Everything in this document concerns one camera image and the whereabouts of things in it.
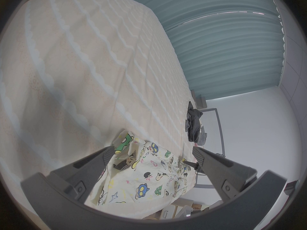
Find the white wall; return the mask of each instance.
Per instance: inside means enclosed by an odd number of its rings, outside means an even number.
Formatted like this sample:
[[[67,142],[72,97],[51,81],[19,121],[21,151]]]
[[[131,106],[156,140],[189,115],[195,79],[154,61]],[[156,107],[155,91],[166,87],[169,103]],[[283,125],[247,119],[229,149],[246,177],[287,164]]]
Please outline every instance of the white wall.
[[[220,117],[225,155],[255,168],[297,180],[301,170],[301,138],[290,103],[279,87],[207,101]],[[215,189],[191,189],[185,198],[212,204],[220,199]],[[282,193],[257,229],[281,210],[287,200]]]
[[[285,33],[285,66],[280,88],[287,97],[299,125],[302,142],[300,180],[307,168],[307,41],[294,15],[282,0],[274,0]]]

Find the curtain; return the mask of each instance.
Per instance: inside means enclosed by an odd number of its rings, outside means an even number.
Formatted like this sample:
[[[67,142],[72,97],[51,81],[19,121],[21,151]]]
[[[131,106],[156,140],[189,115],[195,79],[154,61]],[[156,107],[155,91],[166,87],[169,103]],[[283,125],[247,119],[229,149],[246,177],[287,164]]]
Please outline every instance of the curtain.
[[[190,90],[207,100],[276,86],[284,34],[273,0],[135,0],[158,17]]]

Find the green cartoon character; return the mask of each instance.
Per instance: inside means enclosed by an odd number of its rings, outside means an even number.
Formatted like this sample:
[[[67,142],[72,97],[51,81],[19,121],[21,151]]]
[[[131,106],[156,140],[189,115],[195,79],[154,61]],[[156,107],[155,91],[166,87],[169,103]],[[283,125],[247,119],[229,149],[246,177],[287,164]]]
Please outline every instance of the green cartoon character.
[[[124,151],[129,143],[133,140],[133,136],[130,136],[129,133],[126,135],[122,143],[116,148],[115,154],[120,154],[122,151]]]
[[[154,193],[158,196],[161,195],[161,189],[162,189],[162,186],[158,186]]]
[[[171,152],[167,150],[167,152],[165,153],[165,157],[168,158],[170,155],[171,155]]]

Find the bed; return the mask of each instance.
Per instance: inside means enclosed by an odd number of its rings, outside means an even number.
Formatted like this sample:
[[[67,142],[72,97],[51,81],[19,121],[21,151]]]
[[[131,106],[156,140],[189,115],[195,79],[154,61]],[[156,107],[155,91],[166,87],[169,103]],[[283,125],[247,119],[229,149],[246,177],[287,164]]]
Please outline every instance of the bed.
[[[1,40],[0,80],[0,172],[32,219],[20,181],[109,146],[125,129],[195,161],[188,83],[157,17],[135,1],[28,1]],[[175,199],[112,212],[143,218]]]

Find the crumpled black garment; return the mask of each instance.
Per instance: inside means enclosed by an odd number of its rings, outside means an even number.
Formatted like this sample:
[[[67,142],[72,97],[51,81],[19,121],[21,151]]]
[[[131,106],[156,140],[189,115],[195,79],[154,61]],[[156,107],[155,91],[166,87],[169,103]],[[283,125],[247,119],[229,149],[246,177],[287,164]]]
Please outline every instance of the crumpled black garment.
[[[202,116],[202,112],[194,109],[191,102],[189,102],[187,111],[187,120],[185,122],[185,131],[188,133],[190,142],[197,143],[200,138],[201,123],[199,118]]]

